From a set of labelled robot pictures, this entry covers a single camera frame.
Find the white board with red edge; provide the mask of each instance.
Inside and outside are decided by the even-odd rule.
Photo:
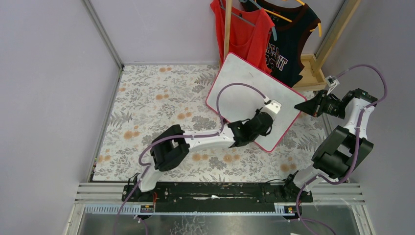
[[[300,114],[294,106],[306,101],[306,98],[237,55],[230,53],[210,89],[206,104],[217,112],[216,98],[219,91],[226,85],[236,82],[256,87],[271,100],[276,100],[281,104],[281,110],[273,123],[270,134],[265,137],[259,136],[255,141],[265,151],[273,151]],[[255,111],[263,106],[264,100],[261,95],[244,86],[226,88],[219,100],[221,115],[230,122],[253,118]]]

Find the white wall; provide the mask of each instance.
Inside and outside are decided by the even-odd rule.
[[[212,0],[92,0],[121,60],[128,63],[217,63],[219,60]],[[297,7],[296,1],[270,0]],[[308,0],[330,28],[343,0]],[[232,2],[238,6],[238,0]],[[323,38],[310,36],[304,53],[315,53]]]
[[[378,234],[413,234],[415,79],[413,69],[415,2],[362,1],[323,67],[325,75],[368,63],[379,68],[389,87],[388,98],[370,117],[371,154],[352,175],[363,187]],[[361,88],[383,94],[377,75],[355,69],[341,78],[335,94]]]
[[[0,2],[0,234],[62,233],[116,78],[80,0]]]

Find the clothing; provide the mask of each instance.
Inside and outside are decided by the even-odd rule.
[[[277,30],[277,41],[270,40],[266,52],[267,66],[272,70],[271,76],[288,87],[293,87],[302,79],[300,72],[304,68],[301,63],[301,52],[310,36],[310,30],[321,23],[316,13],[307,5],[296,8],[275,6],[264,0],[256,1],[261,7],[282,15],[292,22],[269,14]],[[250,1],[242,3],[246,11],[258,8]]]
[[[224,38],[225,38],[225,10],[221,8],[220,0],[213,0],[210,4],[215,13],[216,37],[219,45],[221,61],[224,61]],[[232,7],[232,12],[251,22],[255,26],[242,19],[231,16],[231,35],[229,40],[229,52],[233,52],[253,66],[269,74],[271,69],[267,67],[265,52],[270,39],[270,30],[274,23],[264,9],[244,12]]]

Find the wooden rack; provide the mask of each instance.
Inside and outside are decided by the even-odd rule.
[[[340,38],[347,23],[350,21],[361,0],[346,0],[340,9],[339,14],[331,25],[327,35],[324,37],[322,45],[316,55],[303,54],[301,55],[301,61],[304,65],[304,69],[301,71],[303,78],[298,82],[293,89],[296,91],[318,91],[326,87],[324,81],[324,74],[322,72],[322,66],[328,58],[331,50]],[[232,0],[226,1],[225,9],[225,47],[224,58],[229,52],[229,37],[231,32],[231,10]]]

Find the reflective surface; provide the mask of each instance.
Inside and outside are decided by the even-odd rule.
[[[347,206],[304,206],[303,216],[326,223],[337,235],[358,235],[353,212]],[[84,214],[80,235],[112,235],[114,214]],[[301,222],[288,222],[281,216],[171,216],[154,215],[146,219],[150,235],[299,235],[311,234]],[[332,233],[322,225],[309,223],[320,235]],[[118,235],[144,235],[142,223],[132,215],[121,215]]]

